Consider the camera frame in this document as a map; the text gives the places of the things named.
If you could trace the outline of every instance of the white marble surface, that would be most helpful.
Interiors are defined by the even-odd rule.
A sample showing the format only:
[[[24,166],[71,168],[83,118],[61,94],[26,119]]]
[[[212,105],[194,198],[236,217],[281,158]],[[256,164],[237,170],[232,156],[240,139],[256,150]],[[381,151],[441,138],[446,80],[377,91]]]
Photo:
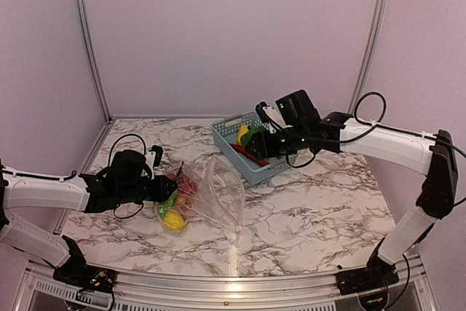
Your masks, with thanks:
[[[117,120],[92,172],[106,163],[112,143],[125,133],[141,135],[165,154],[161,171],[181,160],[219,154],[212,119]],[[116,149],[141,150],[135,138]],[[300,156],[298,162],[305,160]],[[204,219],[180,236],[166,233],[149,203],[137,216],[72,213],[63,234],[75,239],[89,263],[177,275],[291,275],[365,264],[394,226],[387,204],[362,157],[322,151],[303,169],[291,169],[258,186],[245,183],[242,231],[235,241]],[[118,212],[132,213],[136,205]]]

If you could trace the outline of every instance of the lemon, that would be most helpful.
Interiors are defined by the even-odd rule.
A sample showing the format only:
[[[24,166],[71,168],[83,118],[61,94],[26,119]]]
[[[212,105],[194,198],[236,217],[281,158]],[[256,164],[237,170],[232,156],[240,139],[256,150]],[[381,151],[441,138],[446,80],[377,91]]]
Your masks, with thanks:
[[[237,144],[240,146],[244,146],[241,144],[241,137],[244,134],[247,134],[249,131],[249,127],[247,125],[241,125],[240,129],[238,130],[238,139],[237,139]]]
[[[173,231],[183,231],[186,227],[183,217],[173,210],[170,210],[165,214],[165,217],[163,218],[163,224],[165,227]]]

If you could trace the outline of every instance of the clear plastic bag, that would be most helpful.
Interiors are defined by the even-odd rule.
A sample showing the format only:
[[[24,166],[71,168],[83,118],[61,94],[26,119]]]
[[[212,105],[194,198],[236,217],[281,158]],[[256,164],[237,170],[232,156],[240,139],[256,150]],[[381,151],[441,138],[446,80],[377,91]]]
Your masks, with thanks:
[[[155,208],[170,233],[184,231],[193,217],[206,218],[227,232],[241,230],[244,186],[236,171],[217,156],[201,164],[182,163],[168,176],[176,179],[178,190]]]

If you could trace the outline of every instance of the lavender wall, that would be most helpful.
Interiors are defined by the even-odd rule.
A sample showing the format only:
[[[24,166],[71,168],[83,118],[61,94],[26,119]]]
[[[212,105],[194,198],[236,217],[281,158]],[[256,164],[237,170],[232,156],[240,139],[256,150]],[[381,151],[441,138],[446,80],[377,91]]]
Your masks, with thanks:
[[[2,162],[52,174],[79,168],[103,119],[74,0],[0,0],[0,45]],[[22,213],[48,229],[58,217]],[[27,258],[1,244],[0,257],[0,310],[11,310]]]
[[[232,115],[304,88],[346,110],[375,0],[86,0],[111,113]]]
[[[367,90],[388,100],[386,123],[412,130],[451,132],[466,149],[466,0],[388,0]],[[466,196],[460,159],[457,199]],[[371,161],[398,220],[420,193],[423,177]],[[440,311],[466,310],[466,205],[437,223],[421,246]]]

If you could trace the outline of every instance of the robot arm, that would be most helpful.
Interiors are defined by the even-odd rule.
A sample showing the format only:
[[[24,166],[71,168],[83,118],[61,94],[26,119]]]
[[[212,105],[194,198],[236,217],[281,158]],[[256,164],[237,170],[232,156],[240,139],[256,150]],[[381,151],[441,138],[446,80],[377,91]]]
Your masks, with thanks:
[[[97,175],[77,176],[74,172],[62,178],[22,173],[0,164],[0,242],[45,260],[56,268],[55,279],[77,286],[89,283],[96,269],[86,264],[71,238],[50,234],[12,209],[46,207],[102,213],[123,203],[162,202],[178,185],[167,176],[152,175],[161,155],[157,146],[147,159],[136,151],[119,151],[111,165]]]
[[[388,276],[394,275],[395,263],[402,255],[454,207],[458,172],[450,134],[361,124],[352,115],[339,112],[321,119],[303,90],[279,99],[277,107],[281,116],[265,103],[256,107],[262,121],[274,129],[254,134],[245,146],[257,159],[295,154],[299,149],[316,155],[325,149],[387,160],[426,176],[416,205],[376,247],[367,267],[340,272],[337,278],[341,294],[382,287]]]

